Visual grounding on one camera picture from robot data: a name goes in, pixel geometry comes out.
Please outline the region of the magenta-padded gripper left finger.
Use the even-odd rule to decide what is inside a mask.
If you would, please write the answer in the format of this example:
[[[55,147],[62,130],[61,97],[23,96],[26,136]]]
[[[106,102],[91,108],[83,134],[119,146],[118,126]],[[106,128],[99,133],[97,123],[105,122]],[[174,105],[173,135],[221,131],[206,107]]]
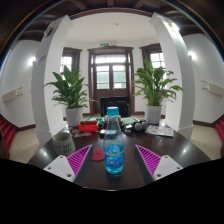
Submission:
[[[87,145],[69,156],[59,155],[48,164],[44,170],[67,181],[73,182],[78,176],[91,148],[91,145]]]

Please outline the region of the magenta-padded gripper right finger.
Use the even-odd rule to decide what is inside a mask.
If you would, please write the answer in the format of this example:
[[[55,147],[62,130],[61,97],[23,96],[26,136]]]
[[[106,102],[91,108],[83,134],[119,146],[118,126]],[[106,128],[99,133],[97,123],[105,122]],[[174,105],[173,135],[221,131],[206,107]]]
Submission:
[[[182,166],[169,155],[159,156],[143,146],[135,145],[135,147],[139,155],[139,164],[145,182],[160,180],[182,169]]]

